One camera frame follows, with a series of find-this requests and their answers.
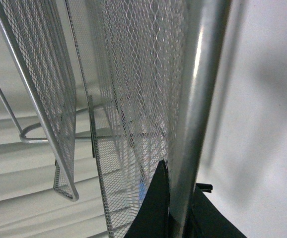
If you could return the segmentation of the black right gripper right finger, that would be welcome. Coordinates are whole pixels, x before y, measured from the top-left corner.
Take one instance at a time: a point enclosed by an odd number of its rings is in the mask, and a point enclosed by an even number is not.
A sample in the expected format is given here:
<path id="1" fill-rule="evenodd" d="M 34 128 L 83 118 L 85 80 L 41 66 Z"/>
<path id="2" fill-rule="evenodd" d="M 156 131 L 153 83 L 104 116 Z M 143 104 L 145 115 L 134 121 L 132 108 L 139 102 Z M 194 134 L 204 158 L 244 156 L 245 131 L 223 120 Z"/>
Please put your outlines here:
<path id="1" fill-rule="evenodd" d="M 211 184 L 196 184 L 184 237 L 244 238 L 245 235 L 205 196 L 206 192 L 211 193 L 212 190 Z"/>

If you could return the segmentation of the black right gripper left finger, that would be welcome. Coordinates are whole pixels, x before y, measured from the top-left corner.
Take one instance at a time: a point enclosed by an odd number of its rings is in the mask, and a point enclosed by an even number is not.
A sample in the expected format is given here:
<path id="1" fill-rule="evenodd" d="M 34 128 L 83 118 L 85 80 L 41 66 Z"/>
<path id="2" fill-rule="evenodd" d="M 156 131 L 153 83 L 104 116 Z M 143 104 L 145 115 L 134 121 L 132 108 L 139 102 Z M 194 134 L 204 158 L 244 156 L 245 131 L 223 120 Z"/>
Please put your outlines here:
<path id="1" fill-rule="evenodd" d="M 159 161 L 141 208 L 125 234 L 126 238 L 167 238 L 169 178 L 164 160 Z"/>

